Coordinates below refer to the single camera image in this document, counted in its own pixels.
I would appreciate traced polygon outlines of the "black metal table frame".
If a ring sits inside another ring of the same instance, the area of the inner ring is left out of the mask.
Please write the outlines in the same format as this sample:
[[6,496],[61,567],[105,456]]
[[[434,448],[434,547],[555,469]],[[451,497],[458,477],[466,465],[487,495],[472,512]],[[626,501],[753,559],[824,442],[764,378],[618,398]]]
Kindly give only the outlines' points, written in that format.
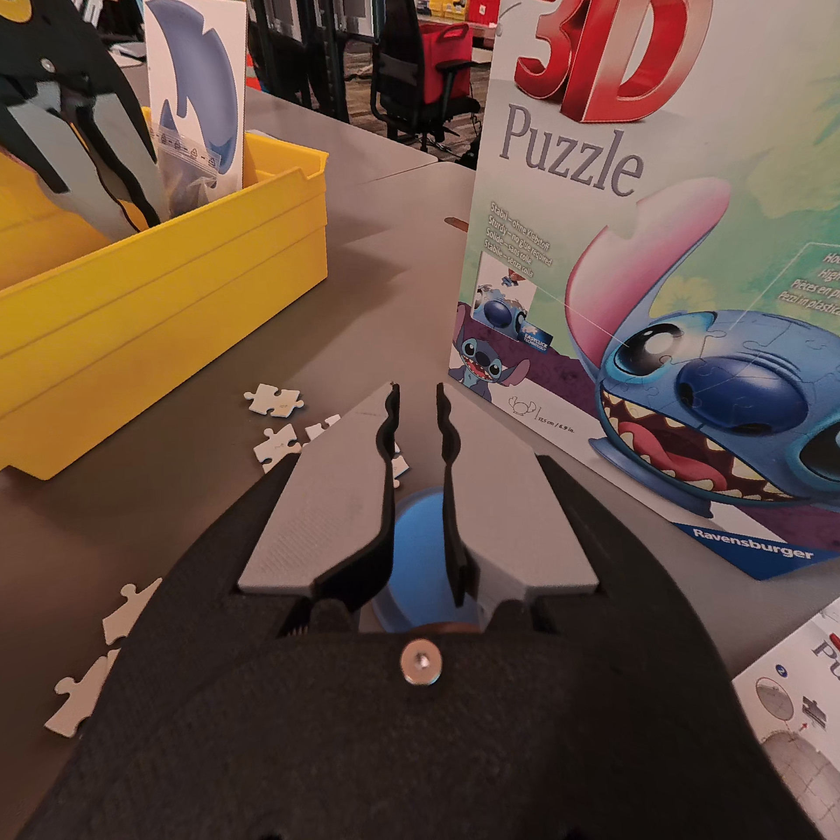
[[248,50],[263,91],[350,121],[333,2],[247,1]]

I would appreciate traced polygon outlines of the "white card with blue shapes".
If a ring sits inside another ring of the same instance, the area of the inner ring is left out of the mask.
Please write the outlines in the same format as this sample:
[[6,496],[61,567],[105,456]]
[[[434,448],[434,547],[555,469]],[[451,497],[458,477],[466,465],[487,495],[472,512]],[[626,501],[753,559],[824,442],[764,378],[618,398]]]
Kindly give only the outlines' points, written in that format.
[[220,154],[211,202],[235,193],[243,186],[246,5],[149,1],[144,24],[151,124]]

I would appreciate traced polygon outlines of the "black office chair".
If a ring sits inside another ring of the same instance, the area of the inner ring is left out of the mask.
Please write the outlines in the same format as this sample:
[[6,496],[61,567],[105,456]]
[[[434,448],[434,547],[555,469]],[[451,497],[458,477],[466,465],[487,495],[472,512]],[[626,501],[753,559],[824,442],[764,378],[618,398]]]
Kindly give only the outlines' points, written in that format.
[[455,73],[465,66],[453,62],[437,68],[448,78],[444,95],[435,104],[424,104],[424,48],[417,9],[412,1],[386,1],[381,36],[373,47],[371,111],[386,125],[389,140],[418,141],[427,151],[428,139],[441,144],[447,125],[459,116],[475,117],[479,102],[471,96],[451,98]]

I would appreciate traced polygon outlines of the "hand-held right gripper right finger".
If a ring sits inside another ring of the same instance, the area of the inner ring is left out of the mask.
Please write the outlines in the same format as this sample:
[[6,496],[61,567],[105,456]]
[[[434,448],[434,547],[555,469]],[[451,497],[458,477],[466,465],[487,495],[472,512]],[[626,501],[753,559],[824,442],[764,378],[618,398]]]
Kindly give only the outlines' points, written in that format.
[[599,581],[533,450],[453,386],[437,386],[444,547],[455,604],[593,592]]

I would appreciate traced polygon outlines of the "red bag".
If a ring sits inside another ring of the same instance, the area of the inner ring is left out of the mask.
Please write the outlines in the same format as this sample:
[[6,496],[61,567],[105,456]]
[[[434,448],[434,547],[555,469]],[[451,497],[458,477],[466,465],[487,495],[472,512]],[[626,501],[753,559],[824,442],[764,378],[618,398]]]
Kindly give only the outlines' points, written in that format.
[[444,95],[446,73],[438,69],[444,65],[448,69],[453,62],[465,68],[455,73],[451,98],[467,98],[470,93],[470,62],[472,59],[472,35],[466,23],[447,26],[430,23],[420,24],[419,30],[423,41],[424,77],[423,102],[435,104]]

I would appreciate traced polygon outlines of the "blue plastic puzzle base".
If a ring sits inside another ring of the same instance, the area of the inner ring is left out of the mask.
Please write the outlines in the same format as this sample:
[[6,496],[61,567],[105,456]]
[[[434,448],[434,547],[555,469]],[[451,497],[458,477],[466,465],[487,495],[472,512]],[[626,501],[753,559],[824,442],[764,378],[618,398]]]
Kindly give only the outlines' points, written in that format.
[[455,605],[445,562],[441,486],[413,493],[395,508],[393,568],[372,610],[387,633],[404,633],[430,623],[477,625],[475,601]]

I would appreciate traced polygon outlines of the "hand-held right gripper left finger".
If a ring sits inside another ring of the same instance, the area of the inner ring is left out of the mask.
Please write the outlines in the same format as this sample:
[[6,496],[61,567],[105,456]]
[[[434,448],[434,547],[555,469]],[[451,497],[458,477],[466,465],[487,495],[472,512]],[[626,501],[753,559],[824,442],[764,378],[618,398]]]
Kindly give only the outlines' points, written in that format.
[[238,579],[242,592],[335,599],[356,612],[392,573],[400,387],[369,395],[299,456]]

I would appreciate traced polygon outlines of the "yellow plastic bin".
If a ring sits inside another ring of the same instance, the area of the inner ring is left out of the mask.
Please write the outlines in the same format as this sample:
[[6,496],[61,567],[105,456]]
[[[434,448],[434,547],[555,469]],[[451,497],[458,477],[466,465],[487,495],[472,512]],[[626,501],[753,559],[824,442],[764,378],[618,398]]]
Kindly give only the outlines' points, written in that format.
[[245,134],[245,188],[109,245],[2,159],[1,467],[66,468],[328,274],[328,155]]

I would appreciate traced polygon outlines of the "clear plastic bag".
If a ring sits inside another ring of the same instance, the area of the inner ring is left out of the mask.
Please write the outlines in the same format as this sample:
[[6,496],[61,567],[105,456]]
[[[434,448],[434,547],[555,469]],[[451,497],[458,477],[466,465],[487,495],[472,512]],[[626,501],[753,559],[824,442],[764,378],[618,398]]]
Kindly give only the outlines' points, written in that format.
[[153,123],[151,136],[170,215],[178,217],[211,202],[222,157],[201,142]]

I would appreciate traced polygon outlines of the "white instruction leaflet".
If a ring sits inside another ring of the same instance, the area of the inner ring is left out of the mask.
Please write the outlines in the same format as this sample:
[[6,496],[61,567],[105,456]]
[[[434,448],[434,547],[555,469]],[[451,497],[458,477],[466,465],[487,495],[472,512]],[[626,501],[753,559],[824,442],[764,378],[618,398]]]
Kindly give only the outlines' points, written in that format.
[[733,681],[774,768],[824,838],[839,838],[839,601]]

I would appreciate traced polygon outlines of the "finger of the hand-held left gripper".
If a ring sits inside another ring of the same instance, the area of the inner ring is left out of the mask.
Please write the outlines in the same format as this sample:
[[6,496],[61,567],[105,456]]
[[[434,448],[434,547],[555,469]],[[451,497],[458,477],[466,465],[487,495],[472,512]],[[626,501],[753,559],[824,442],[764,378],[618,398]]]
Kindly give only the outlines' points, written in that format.
[[45,194],[110,241],[134,235],[122,205],[105,189],[69,123],[32,101],[2,106],[2,146],[35,171]]
[[95,228],[137,228],[134,205],[148,227],[163,222],[163,181],[141,106],[131,91],[84,97],[62,93],[62,115],[83,142],[101,184]]

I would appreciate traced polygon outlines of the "printed puzzle box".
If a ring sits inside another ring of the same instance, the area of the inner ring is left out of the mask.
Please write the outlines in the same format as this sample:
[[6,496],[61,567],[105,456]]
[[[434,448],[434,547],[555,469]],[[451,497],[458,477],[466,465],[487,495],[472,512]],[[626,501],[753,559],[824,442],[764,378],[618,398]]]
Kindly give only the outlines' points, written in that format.
[[767,580],[838,556],[839,2],[503,2],[449,375]]

